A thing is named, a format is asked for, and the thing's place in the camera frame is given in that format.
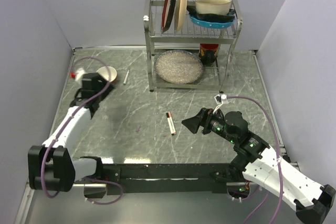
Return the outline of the white pen orange cap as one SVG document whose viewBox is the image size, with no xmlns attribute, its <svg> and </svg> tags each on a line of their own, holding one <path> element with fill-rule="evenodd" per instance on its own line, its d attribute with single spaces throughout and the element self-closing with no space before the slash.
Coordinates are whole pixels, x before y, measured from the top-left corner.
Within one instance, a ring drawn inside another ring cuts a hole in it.
<svg viewBox="0 0 336 224">
<path fill-rule="evenodd" d="M 168 114 L 169 114 L 169 119 L 170 119 L 170 122 L 171 122 L 172 135 L 176 135 L 176 129 L 175 129 L 174 122 L 173 122 L 173 119 L 172 119 L 172 114 L 171 114 L 171 112 L 168 112 Z"/>
</svg>

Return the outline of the white marker black tip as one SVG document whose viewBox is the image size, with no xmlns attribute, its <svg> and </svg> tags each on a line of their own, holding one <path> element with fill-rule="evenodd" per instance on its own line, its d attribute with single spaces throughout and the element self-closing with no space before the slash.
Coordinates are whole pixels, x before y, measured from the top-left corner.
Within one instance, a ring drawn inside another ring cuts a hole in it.
<svg viewBox="0 0 336 224">
<path fill-rule="evenodd" d="M 174 130 L 173 130 L 173 127 L 172 127 L 171 118 L 170 118 L 168 112 L 166 112 L 166 117 L 167 117 L 167 121 L 168 121 L 168 124 L 169 124 L 169 128 L 170 128 L 171 135 L 174 135 Z"/>
</svg>

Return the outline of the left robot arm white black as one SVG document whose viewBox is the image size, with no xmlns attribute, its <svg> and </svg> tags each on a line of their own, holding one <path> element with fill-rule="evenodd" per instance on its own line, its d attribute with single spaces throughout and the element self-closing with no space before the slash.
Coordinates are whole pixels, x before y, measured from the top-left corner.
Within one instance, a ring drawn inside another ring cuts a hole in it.
<svg viewBox="0 0 336 224">
<path fill-rule="evenodd" d="M 68 192 L 78 180 L 88 178 L 98 183 L 104 177 L 101 158 L 84 156 L 74 161 L 70 151 L 98 110 L 100 102 L 114 89 L 112 83 L 117 72 L 112 67 L 102 67 L 91 73 L 79 69 L 73 77 L 81 87 L 75 93 L 65 118 L 41 146 L 32 146 L 28 151 L 31 189 L 47 193 Z"/>
</svg>

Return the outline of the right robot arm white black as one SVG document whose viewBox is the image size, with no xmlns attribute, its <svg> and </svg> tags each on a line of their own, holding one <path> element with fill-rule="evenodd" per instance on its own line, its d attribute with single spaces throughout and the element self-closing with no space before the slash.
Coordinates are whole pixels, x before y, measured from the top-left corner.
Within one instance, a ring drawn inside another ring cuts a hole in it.
<svg viewBox="0 0 336 224">
<path fill-rule="evenodd" d="M 202 108 L 182 124 L 193 134 L 200 127 L 234 145 L 236 157 L 231 161 L 230 175 L 235 181 L 254 182 L 290 206 L 303 223 L 323 223 L 335 199 L 335 189 L 321 185 L 282 158 L 261 137 L 248 129 L 239 111 L 223 114 L 221 110 Z"/>
</svg>

